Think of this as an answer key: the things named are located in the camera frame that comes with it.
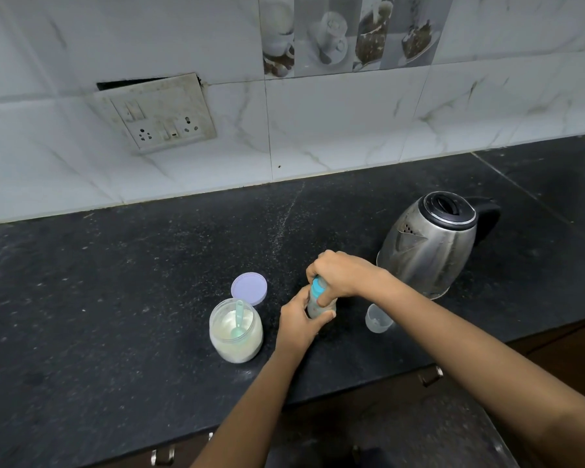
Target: purple lid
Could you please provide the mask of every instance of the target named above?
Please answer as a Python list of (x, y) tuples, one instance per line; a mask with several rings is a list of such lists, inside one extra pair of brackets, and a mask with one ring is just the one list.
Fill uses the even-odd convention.
[(232, 283), (232, 297), (258, 305), (266, 297), (266, 279), (258, 273), (241, 274)]

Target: person's left arm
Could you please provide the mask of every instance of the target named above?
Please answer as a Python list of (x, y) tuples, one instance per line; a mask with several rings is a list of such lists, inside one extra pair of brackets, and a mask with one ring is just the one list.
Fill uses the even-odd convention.
[(333, 311), (307, 317), (309, 290), (304, 287), (282, 307), (275, 351), (192, 468), (264, 466), (292, 376), (321, 327), (335, 317)]

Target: jar rim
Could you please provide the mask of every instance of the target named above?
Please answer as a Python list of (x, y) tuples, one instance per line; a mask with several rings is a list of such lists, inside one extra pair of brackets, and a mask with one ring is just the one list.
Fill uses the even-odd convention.
[(245, 309), (250, 310), (251, 314), (252, 314), (250, 327), (247, 330), (245, 330), (245, 332), (241, 336), (238, 336), (236, 338), (219, 338), (216, 335), (213, 335), (212, 328), (213, 328), (213, 321), (214, 321), (215, 317), (217, 317), (217, 315), (220, 314), (221, 309), (223, 309), (226, 305), (228, 305), (230, 303), (235, 303), (238, 300), (242, 300), (242, 299), (234, 299), (234, 298), (225, 299), (224, 301), (219, 302), (214, 307), (213, 311), (210, 313), (210, 320), (209, 320), (210, 335), (213, 338), (217, 339), (217, 341), (220, 341), (222, 343), (236, 343), (238, 341), (241, 341), (243, 338), (247, 337), (247, 335), (249, 335), (251, 330), (253, 330), (253, 328), (256, 324), (256, 315), (257, 315), (256, 309), (249, 302), (242, 301), (245, 304)]

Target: hand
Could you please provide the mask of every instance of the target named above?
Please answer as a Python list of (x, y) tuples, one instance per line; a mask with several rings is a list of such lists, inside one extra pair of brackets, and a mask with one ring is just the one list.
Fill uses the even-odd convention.
[(320, 275), (328, 283), (328, 288), (317, 299), (323, 307), (337, 297), (363, 295), (369, 278), (380, 271), (365, 259), (331, 250), (320, 253), (305, 270), (308, 282), (312, 283), (314, 276)]
[(275, 352), (294, 357), (297, 364), (323, 325), (335, 317), (335, 312), (328, 310), (315, 319), (309, 319), (305, 313), (309, 298), (310, 286), (305, 286), (282, 307), (279, 315)]

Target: tile wall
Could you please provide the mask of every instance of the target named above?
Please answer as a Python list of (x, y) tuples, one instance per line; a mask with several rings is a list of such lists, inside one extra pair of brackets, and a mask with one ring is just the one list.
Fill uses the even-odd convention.
[[(390, 36), (416, 0), (383, 27), (386, 0), (281, 0), (276, 38), (273, 1), (0, 0), (0, 221), (585, 133), (585, 0), (418, 0), (437, 34), (405, 64)], [(335, 65), (316, 62), (326, 10), (347, 20)], [(385, 44), (364, 57), (373, 12)], [(139, 155), (88, 102), (194, 71), (210, 141)]]

